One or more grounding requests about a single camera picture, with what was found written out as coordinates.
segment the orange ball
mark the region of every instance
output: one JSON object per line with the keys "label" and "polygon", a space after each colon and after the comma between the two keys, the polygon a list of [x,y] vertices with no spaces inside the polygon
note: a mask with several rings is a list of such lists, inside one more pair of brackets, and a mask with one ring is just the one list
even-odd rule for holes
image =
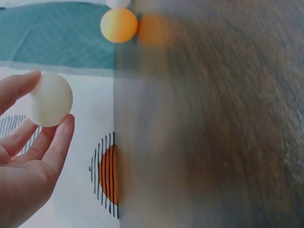
{"label": "orange ball", "polygon": [[111,9],[101,18],[100,30],[107,40],[113,43],[124,43],[135,35],[137,18],[128,9]]}

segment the printed pattern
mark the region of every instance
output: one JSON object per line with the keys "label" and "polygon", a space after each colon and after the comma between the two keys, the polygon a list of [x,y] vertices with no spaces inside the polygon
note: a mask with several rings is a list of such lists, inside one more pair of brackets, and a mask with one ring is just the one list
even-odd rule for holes
{"label": "printed pattern", "polygon": [[113,69],[114,44],[100,31],[106,6],[59,2],[2,10],[0,61]]}
{"label": "printed pattern", "polygon": [[114,218],[119,218],[114,133],[101,139],[91,158],[89,171],[97,200],[109,209]]}
{"label": "printed pattern", "polygon": [[[14,115],[0,118],[0,137],[9,135],[25,118],[25,115]],[[28,151],[40,131],[41,127],[38,127],[38,129],[35,131],[35,133],[32,135],[32,137],[29,139],[19,154],[24,154],[26,151]]]}

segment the ball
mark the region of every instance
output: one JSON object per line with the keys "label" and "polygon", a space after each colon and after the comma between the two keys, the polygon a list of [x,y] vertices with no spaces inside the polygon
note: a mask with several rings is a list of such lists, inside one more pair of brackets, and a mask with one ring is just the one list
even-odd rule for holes
{"label": "ball", "polygon": [[132,0],[105,0],[110,8],[127,8]]}
{"label": "ball", "polygon": [[43,73],[31,98],[30,120],[42,127],[53,127],[70,113],[73,93],[68,82],[56,73]]}
{"label": "ball", "polygon": [[101,18],[100,30],[107,40],[124,43],[136,34],[137,18],[128,9],[111,9]]}

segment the white ball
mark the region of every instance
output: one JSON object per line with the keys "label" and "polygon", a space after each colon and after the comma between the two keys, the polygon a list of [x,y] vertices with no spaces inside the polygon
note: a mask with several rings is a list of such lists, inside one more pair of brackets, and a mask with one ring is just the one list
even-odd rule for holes
{"label": "white ball", "polygon": [[42,127],[53,127],[70,113],[73,104],[72,89],[68,82],[56,73],[43,73],[31,97],[31,121]]}
{"label": "white ball", "polygon": [[114,8],[127,8],[132,0],[105,0],[108,7]]}

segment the black stripe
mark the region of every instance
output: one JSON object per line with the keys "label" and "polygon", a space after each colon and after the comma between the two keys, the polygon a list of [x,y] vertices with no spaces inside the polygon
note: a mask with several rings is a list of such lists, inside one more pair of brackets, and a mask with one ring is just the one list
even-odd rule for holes
{"label": "black stripe", "polygon": [[15,130],[16,129],[16,127],[17,127],[17,120],[18,120],[18,115],[16,115],[15,117],[14,117],[14,122],[13,122],[13,130]]}
{"label": "black stripe", "polygon": [[[105,154],[106,154],[106,147],[107,147],[107,142],[106,142],[106,136],[105,136],[105,147],[104,147],[104,150],[105,150]],[[104,163],[104,171],[105,171],[105,175],[104,175],[104,177],[105,177],[105,185],[104,185],[104,188],[105,188],[105,208],[106,208],[106,200],[107,200],[107,185],[106,185],[106,171],[107,171],[107,169],[106,169],[106,160],[105,160],[105,163]]]}
{"label": "black stripe", "polygon": [[[108,177],[109,177],[109,198],[111,199],[112,198],[112,196],[111,196],[111,194],[112,194],[112,191],[111,191],[111,183],[110,183],[110,181],[111,181],[111,171],[110,171],[110,167],[111,167],[111,133],[109,133],[109,154],[108,154],[108,156],[109,156],[109,159],[108,159],[108,161],[109,161],[109,170],[108,170]],[[110,208],[109,208],[109,212],[110,212],[110,214],[111,214],[111,200],[110,200]]]}
{"label": "black stripe", "polygon": [[114,176],[114,133],[113,133],[113,146],[112,146],[112,185],[113,185],[113,189],[112,189],[112,194],[113,194],[113,216],[115,217],[115,176]]}
{"label": "black stripe", "polygon": [[2,127],[2,130],[1,130],[2,137],[5,136],[5,126],[6,126],[7,120],[8,120],[8,117],[5,117],[4,121],[3,121],[3,127]]}
{"label": "black stripe", "polygon": [[[100,175],[101,175],[101,186],[103,185],[103,154],[104,154],[104,139],[101,139],[101,161],[100,161],[100,164],[101,164],[101,169],[100,169]],[[103,191],[103,188],[101,189],[101,205],[103,205],[104,203],[104,191]]]}
{"label": "black stripe", "polygon": [[93,182],[93,170],[92,170],[92,168],[93,168],[93,157],[91,159],[91,182]]}
{"label": "black stripe", "polygon": [[[113,132],[113,145],[115,145],[115,132]],[[117,218],[119,219],[119,198],[117,197]]]}
{"label": "black stripe", "polygon": [[99,174],[99,171],[100,171],[100,163],[99,163],[99,147],[100,147],[100,144],[98,144],[98,156],[97,156],[97,161],[98,161],[98,182],[97,182],[97,200],[99,200],[99,180],[100,180],[100,174]]}
{"label": "black stripe", "polygon": [[94,155],[94,194],[96,193],[96,149]]}
{"label": "black stripe", "polygon": [[9,134],[9,127],[10,127],[10,116],[8,117],[8,121],[6,123],[6,127],[5,127],[5,136]]}
{"label": "black stripe", "polygon": [[9,121],[9,128],[8,128],[8,133],[7,135],[9,135],[11,133],[12,130],[12,126],[13,126],[13,120],[15,119],[15,117],[11,116],[10,121]]}
{"label": "black stripe", "polygon": [[0,137],[2,137],[2,134],[1,134],[2,126],[3,126],[3,119],[0,120]]}

